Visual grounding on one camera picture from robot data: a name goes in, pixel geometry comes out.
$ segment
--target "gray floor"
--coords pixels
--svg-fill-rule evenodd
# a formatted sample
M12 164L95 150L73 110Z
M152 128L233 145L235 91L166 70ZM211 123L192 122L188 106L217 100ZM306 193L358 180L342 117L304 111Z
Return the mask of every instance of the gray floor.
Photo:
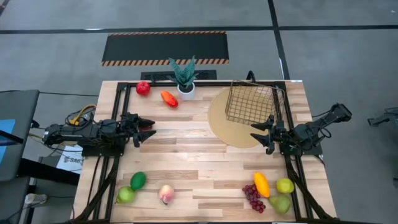
M281 26L398 24L395 0L274 0ZM92 29L183 26L269 26L266 0L10 0L0 30ZM0 35L0 91L39 89L98 94L103 80L137 80L141 72L169 67L101 67L107 34ZM398 106L398 30L283 31L291 79L303 80L313 114L344 103L349 123L330 127L323 141L330 187L343 220L396 223L398 131L391 124L368 126L366 119ZM200 65L217 69L219 79L282 79L272 31L228 32L230 63ZM62 123L66 114L94 97L41 95L35 119L43 126ZM24 157L50 151L29 141ZM44 209L36 223L61 222L70 205Z

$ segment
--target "orange pepper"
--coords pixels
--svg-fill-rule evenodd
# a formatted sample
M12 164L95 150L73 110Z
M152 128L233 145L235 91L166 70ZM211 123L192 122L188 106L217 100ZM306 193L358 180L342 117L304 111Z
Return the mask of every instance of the orange pepper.
M256 185L257 191L264 197L269 197L269 185L264 174L260 172L254 173L254 183Z
M167 105L173 108L176 108L178 106L177 99L171 93L167 91L162 91L160 94L162 95L163 101L165 101Z

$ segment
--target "metal basket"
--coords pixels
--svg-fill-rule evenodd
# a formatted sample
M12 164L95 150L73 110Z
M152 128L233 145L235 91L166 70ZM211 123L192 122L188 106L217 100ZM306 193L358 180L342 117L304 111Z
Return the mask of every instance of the metal basket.
M250 81L233 80L225 108L227 120L243 124L263 123L270 114L283 114L285 92Z

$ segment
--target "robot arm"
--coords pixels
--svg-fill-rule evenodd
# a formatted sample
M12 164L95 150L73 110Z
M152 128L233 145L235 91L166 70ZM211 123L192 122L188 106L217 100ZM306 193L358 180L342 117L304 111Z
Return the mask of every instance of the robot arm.
M80 127L53 124L45 129L43 142L47 146L64 141L76 141L83 148L82 156L121 156L124 146L132 138L135 147L156 131L141 131L155 124L154 121L128 113L121 121L106 119L88 121Z
M274 126L274 116L270 115L265 123L252 124L251 126L262 131L268 129L268 135L262 136L260 134L251 134L264 147L267 146L267 154L272 154L274 151L274 141L289 144L294 148L293 154L301 150L306 150L306 154L319 154L317 151L311 152L311 149L319 146L319 143L326 137L330 138L330 132L325 128L332 123L340 123L349 121L351 119L351 112L345 105L335 104L329 112L316 121L299 124L294 129L286 131L283 121L277 121Z

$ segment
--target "red bell pepper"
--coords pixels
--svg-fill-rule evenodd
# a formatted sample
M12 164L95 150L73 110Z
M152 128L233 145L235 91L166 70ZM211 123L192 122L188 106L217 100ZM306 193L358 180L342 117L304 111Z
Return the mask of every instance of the red bell pepper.
M162 91L160 94L162 95L163 101L165 101L167 105L173 108L176 108L178 106L177 99L171 93L167 91Z

